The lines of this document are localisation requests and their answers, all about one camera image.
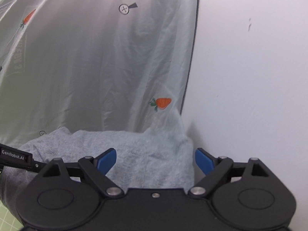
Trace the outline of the grey zip hoodie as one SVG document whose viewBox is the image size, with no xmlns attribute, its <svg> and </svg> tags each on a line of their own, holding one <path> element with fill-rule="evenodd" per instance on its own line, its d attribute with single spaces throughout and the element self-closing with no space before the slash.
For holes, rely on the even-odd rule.
<svg viewBox="0 0 308 231">
<path fill-rule="evenodd" d="M 85 156 L 97 157 L 109 148 L 116 150 L 116 163 L 107 173 L 123 190 L 129 188 L 188 191 L 194 184 L 193 143 L 186 135 L 177 109 L 154 117 L 142 133 L 85 131 L 71 133 L 61 127 L 50 134 L 18 145 L 39 162 L 61 157 L 65 163 Z"/>
</svg>

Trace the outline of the green grid cutting mat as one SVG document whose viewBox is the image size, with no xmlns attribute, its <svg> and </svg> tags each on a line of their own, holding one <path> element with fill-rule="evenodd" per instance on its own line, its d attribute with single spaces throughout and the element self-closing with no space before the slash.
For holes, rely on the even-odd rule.
<svg viewBox="0 0 308 231">
<path fill-rule="evenodd" d="M 1 231 L 18 231 L 23 225 L 11 214 L 11 212 L 0 203 L 0 228 Z"/>
</svg>

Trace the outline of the grey printed backdrop sheet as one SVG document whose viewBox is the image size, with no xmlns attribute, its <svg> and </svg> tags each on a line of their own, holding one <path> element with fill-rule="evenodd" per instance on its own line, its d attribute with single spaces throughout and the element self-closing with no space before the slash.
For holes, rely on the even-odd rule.
<svg viewBox="0 0 308 231">
<path fill-rule="evenodd" d="M 1 143 L 181 110 L 198 0 L 1 0 Z"/>
</svg>

